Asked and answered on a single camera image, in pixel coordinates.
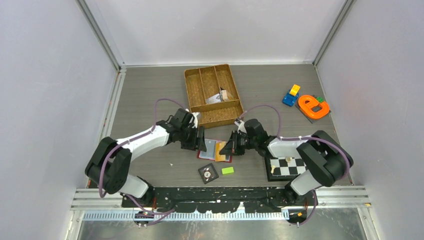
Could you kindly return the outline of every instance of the orange toy letter e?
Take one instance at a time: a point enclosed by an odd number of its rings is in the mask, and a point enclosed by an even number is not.
[[[303,95],[299,97],[299,107],[303,114],[308,118],[318,120],[330,112],[330,106],[326,101],[319,102],[311,95]],[[318,111],[314,111],[315,107],[320,107]]]

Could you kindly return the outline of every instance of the gray floor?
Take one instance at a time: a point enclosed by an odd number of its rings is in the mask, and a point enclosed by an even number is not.
[[[153,124],[154,102],[158,98],[171,98],[188,106],[184,70],[195,66],[137,67],[128,68],[113,122],[112,138],[123,138],[148,129]],[[245,110],[258,104],[271,104],[282,114],[284,137],[303,136],[324,130],[337,139],[329,116],[311,124],[295,107],[281,103],[287,91],[297,84],[300,94],[324,97],[317,73],[312,65],[235,65],[231,66],[241,103]],[[158,104],[157,119],[167,119],[177,110],[173,102]],[[278,129],[277,114],[270,108],[260,107],[248,113],[245,119],[257,118],[269,134]],[[235,125],[205,130],[205,137],[227,141]],[[130,173],[140,176],[158,187],[203,187],[198,169],[209,160],[196,158],[197,153],[180,149],[179,143],[156,148],[139,159]],[[208,183],[207,187],[283,186],[285,182],[268,182],[265,163],[254,150],[243,156],[233,157],[232,163],[216,162],[216,170],[234,167],[232,175]],[[338,185],[350,185],[343,179]]]

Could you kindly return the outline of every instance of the checkerboard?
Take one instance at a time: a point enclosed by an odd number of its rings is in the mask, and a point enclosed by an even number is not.
[[[274,172],[271,173],[271,166],[275,166]],[[308,168],[304,161],[300,158],[292,158],[287,162],[285,158],[281,159],[265,159],[266,175],[268,181],[290,181],[295,176],[305,172]]]

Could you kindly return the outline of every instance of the wicker tray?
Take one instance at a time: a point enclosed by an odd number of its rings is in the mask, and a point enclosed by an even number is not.
[[[239,93],[228,64],[188,69],[184,72],[190,111],[200,112],[199,125],[205,128],[231,125],[243,113]],[[227,90],[234,100],[206,104],[206,99]]]

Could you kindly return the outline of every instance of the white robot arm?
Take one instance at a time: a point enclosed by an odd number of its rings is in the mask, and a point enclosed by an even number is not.
[[[117,140],[103,138],[85,168],[85,174],[97,184],[102,176],[103,189],[109,194],[120,192],[136,198],[150,198],[148,192],[152,192],[153,187],[144,179],[128,173],[130,163],[152,149],[176,141],[181,142],[182,149],[206,151],[204,128],[198,127],[199,116],[198,112],[190,113],[188,109],[180,108],[169,119],[158,121],[153,130],[147,129]],[[112,155],[114,160],[109,162],[106,156],[117,146],[120,147]],[[108,162],[104,174],[101,174],[104,161]]]
[[[321,186],[331,187],[344,175],[347,162],[349,168],[354,164],[351,156],[324,131],[316,131],[299,140],[284,141],[279,137],[268,135],[257,119],[249,119],[246,122],[236,119],[235,124],[238,125],[238,130],[232,132],[219,154],[243,155],[246,149],[255,149],[264,158],[292,157],[301,158],[305,162],[308,170],[296,176],[284,187],[285,197],[289,202],[294,202]],[[323,142],[343,151],[347,161],[338,150]]]

